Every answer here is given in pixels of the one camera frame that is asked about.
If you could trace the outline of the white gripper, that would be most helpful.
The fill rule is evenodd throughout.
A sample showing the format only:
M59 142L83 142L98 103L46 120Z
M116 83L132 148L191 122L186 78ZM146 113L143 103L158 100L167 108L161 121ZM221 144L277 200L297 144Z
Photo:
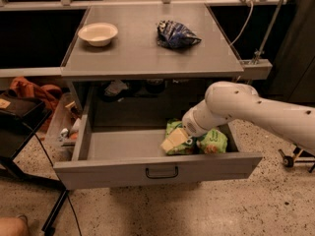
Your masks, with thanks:
M169 152L188 140L188 135L201 137L214 127L223 125L226 120L218 114L213 113L205 100L190 108L182 118L183 128L175 128L167 138L163 140L160 147Z

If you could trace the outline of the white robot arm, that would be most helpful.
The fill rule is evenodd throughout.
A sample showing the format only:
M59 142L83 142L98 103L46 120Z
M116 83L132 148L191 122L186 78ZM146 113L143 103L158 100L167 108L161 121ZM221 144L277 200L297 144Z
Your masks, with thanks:
M170 151L190 137L201 137L234 119L251 122L315 155L314 107L262 98L253 87L231 82L211 84L204 99L184 114L182 127L160 146Z

